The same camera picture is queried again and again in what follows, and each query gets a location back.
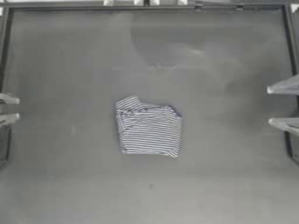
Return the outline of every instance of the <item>gray surface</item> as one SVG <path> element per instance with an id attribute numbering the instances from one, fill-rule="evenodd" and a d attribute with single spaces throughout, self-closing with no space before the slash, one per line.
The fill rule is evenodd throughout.
<path id="1" fill-rule="evenodd" d="M 294 98 L 281 12 L 16 12 L 6 90 L 19 95 L 2 224 L 297 223 L 299 168 L 267 118 Z M 122 155 L 114 103 L 183 116 L 182 155 Z"/>

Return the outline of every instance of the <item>striped shirt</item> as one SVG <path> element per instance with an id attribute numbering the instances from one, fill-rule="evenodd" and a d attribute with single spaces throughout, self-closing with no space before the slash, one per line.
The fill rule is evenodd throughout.
<path id="1" fill-rule="evenodd" d="M 183 119 L 174 107 L 146 104 L 130 96 L 116 103 L 116 123 L 124 154 L 178 157 Z"/>

